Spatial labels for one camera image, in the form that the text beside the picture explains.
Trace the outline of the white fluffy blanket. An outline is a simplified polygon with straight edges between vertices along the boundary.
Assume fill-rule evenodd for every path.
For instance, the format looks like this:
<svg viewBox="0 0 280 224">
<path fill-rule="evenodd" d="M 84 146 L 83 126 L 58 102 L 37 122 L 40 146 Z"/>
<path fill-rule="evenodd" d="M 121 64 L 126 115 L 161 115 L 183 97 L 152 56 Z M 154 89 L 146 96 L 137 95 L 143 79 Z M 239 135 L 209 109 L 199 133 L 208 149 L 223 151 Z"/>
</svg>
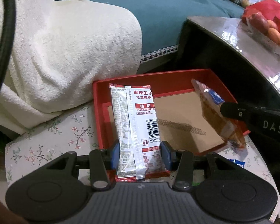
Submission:
<svg viewBox="0 0 280 224">
<path fill-rule="evenodd" d="M 18 134 L 93 98 L 95 80 L 133 75 L 142 34 L 129 10 L 89 0 L 15 0 L 0 125 Z"/>
</svg>

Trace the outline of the clear brown snack packet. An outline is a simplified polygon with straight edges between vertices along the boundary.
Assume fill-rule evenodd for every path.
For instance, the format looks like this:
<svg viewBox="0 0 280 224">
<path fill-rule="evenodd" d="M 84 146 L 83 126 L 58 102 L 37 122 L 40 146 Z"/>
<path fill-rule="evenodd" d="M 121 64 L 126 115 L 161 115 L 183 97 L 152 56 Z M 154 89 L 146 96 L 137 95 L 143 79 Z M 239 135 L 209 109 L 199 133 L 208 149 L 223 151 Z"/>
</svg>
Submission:
<svg viewBox="0 0 280 224">
<path fill-rule="evenodd" d="M 224 140 L 229 142 L 236 149 L 246 148 L 245 138 L 239 123 L 234 119 L 224 117 L 220 112 L 223 98 L 213 89 L 192 79 L 191 83 L 199 96 L 204 119 L 211 125 L 215 132 Z"/>
</svg>

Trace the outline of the red plastic bag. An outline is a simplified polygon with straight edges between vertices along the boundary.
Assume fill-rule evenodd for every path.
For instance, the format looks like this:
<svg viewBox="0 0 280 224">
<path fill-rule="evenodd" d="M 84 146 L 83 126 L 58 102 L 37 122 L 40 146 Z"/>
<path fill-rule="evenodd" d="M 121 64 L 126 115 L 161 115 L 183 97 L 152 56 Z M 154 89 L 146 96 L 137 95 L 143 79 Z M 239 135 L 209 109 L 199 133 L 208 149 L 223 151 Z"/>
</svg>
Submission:
<svg viewBox="0 0 280 224">
<path fill-rule="evenodd" d="M 280 47 L 280 3 L 265 0 L 247 6 L 241 20 Z"/>
</svg>

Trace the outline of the white red spicy snack packet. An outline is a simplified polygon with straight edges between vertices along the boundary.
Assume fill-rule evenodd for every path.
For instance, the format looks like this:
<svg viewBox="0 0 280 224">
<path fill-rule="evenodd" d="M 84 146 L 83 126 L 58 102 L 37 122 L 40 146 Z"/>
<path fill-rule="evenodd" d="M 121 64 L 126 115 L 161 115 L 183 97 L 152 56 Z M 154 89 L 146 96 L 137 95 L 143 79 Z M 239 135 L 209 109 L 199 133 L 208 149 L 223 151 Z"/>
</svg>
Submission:
<svg viewBox="0 0 280 224">
<path fill-rule="evenodd" d="M 119 140 L 117 181 L 140 181 L 169 175 L 161 157 L 161 140 L 149 85 L 109 85 Z"/>
</svg>

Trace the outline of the red cardboard box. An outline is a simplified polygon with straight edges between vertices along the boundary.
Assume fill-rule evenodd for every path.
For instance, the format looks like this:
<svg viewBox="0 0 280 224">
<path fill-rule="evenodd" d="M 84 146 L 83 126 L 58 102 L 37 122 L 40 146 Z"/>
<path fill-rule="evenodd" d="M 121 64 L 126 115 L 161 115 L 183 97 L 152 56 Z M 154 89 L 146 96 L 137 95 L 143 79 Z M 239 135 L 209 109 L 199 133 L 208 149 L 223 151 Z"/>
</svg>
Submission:
<svg viewBox="0 0 280 224">
<path fill-rule="evenodd" d="M 222 140 L 205 120 L 199 96 L 191 80 L 214 90 L 224 101 L 236 102 L 223 82 L 209 69 L 140 74 L 105 79 L 93 83 L 94 113 L 99 148 L 108 148 L 117 139 L 109 85 L 149 85 L 152 88 L 162 140 L 174 149 L 185 149 L 196 155 L 217 150 Z"/>
</svg>

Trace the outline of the teal sofa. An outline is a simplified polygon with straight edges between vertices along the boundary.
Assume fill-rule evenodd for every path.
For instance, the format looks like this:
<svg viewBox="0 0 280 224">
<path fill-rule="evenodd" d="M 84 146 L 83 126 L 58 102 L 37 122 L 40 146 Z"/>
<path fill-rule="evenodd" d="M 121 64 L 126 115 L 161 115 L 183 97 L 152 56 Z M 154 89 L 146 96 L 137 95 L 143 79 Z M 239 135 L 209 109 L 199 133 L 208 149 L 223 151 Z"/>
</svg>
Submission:
<svg viewBox="0 0 280 224">
<path fill-rule="evenodd" d="M 229 0 L 90 0 L 132 12 L 142 32 L 141 63 L 148 72 L 172 59 L 178 51 L 183 23 L 189 16 L 240 18 L 243 8 Z"/>
</svg>

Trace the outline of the floral tablecloth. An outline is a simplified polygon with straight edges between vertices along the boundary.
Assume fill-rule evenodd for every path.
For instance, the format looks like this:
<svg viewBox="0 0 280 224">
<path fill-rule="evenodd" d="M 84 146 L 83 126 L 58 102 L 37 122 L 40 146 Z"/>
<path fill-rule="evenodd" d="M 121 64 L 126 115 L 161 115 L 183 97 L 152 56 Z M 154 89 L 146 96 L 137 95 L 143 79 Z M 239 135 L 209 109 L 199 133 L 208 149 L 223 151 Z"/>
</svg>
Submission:
<svg viewBox="0 0 280 224">
<path fill-rule="evenodd" d="M 280 195 L 275 181 L 260 152 L 249 136 L 245 136 L 245 152 L 236 153 L 231 147 L 216 152 L 229 160 L 239 160 L 241 167 L 269 182 L 276 190 L 278 200 L 270 221 L 280 211 Z M 76 151 L 88 155 L 99 147 L 96 133 L 93 101 L 66 111 L 62 115 L 27 131 L 5 147 L 7 186 L 40 168 L 60 155 Z"/>
</svg>

